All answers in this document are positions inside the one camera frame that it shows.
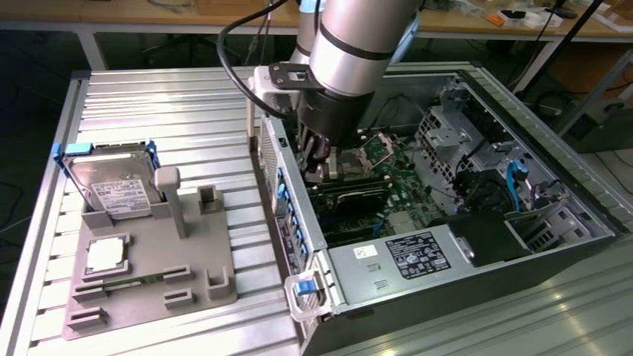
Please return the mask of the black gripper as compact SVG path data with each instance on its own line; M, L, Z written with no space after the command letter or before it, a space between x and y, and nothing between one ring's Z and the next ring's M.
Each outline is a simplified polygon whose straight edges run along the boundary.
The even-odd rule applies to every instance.
M330 145L338 145L357 128L373 97L374 92L361 96L342 96L327 90L303 90L297 105L297 118Z

